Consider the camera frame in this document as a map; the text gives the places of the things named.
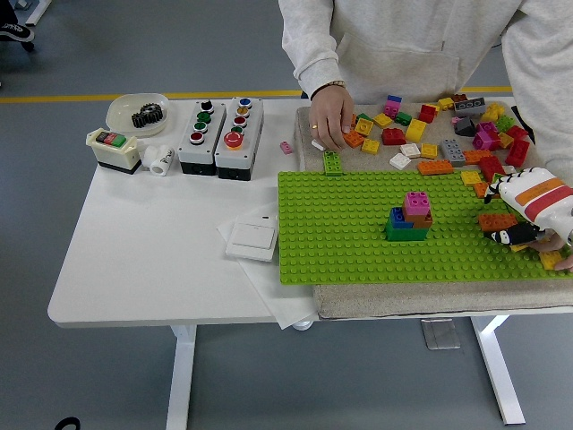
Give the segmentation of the person's right hand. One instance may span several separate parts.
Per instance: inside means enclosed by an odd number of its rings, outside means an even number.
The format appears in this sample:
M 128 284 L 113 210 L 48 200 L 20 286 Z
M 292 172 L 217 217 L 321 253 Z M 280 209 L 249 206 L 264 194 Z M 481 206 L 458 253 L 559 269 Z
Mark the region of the person's right hand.
M 341 84 L 330 84 L 311 97 L 309 123 L 312 138 L 329 151 L 346 147 L 344 134 L 350 131 L 354 101 Z

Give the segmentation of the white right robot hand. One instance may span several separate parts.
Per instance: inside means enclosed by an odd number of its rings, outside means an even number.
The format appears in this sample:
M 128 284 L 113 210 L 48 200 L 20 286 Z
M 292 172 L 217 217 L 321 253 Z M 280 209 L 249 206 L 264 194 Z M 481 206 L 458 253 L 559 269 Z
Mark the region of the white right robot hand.
M 572 188 L 549 170 L 528 168 L 501 176 L 488 186 L 484 202 L 489 203 L 495 195 L 525 220 L 491 233 L 493 241 L 522 245 L 554 233 L 572 245 Z

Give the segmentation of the person's left hand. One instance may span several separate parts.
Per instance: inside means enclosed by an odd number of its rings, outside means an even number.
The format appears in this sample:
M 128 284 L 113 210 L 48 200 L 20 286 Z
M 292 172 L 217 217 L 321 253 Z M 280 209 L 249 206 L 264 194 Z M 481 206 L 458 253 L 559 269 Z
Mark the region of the person's left hand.
M 566 243 L 556 234 L 553 234 L 549 239 L 541 241 L 534 241 L 528 244 L 529 247 L 541 253 L 548 253 L 552 251 L 559 251 Z M 556 271 L 569 271 L 572 272 L 573 256 L 570 254 L 566 259 L 556 262 L 553 269 Z

